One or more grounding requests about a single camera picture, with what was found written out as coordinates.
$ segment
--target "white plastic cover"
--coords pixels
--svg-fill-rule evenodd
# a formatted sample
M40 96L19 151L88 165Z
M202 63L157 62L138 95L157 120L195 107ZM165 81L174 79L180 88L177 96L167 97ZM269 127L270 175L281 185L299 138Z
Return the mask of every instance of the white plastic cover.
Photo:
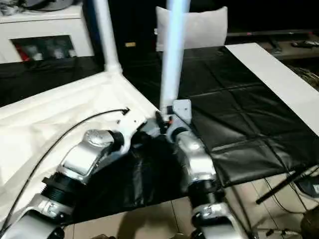
M68 128L98 112L130 108L152 118L156 108L121 74L99 73L0 108L0 222L41 155ZM65 153L89 128L113 128L121 113L94 118L66 136L43 161L16 210L43 188Z

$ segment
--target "black stand leg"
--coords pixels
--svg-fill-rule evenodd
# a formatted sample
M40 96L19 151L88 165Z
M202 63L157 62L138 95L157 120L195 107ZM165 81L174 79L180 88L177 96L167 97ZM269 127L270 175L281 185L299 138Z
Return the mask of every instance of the black stand leg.
M273 47L273 49L270 51L271 54L280 54L283 52L283 49L279 45L278 41L276 41L273 37L269 37L269 43Z
M276 187L274 187L272 190L270 190L268 193L266 193L265 195L261 196L259 199L257 199L256 203L257 204L261 204L263 201L265 201L266 199L270 198L271 196L273 196L275 193L278 193L280 190L282 190L284 187L286 187L287 185L289 185L291 182L295 181L297 178L300 177L300 175L305 172L305 169L303 170L296 170L292 175L290 175L289 177L287 177L287 179L285 179L284 181L282 181L281 183L279 183Z

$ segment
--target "white cushion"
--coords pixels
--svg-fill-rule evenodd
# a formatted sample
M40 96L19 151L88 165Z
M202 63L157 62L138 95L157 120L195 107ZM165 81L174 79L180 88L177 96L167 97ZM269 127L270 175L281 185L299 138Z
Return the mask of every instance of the white cushion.
M169 24L170 11L159 6L157 15L156 51L165 50L165 33ZM227 36L227 7L215 11L186 13L184 49L222 46Z

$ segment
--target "television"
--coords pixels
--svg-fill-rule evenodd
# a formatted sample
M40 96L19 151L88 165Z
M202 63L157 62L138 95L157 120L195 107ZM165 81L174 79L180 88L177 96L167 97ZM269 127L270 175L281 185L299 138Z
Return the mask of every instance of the television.
M228 7L229 36L319 31L319 0L221 0L218 5Z

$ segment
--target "white cabinet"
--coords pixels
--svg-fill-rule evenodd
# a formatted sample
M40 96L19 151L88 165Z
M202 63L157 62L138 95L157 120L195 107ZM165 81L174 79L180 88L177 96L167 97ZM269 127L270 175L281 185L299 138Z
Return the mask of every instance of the white cabinet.
M77 56L92 56L93 50L82 5L52 12L23 12L0 17L0 63L22 61L12 39L69 35Z

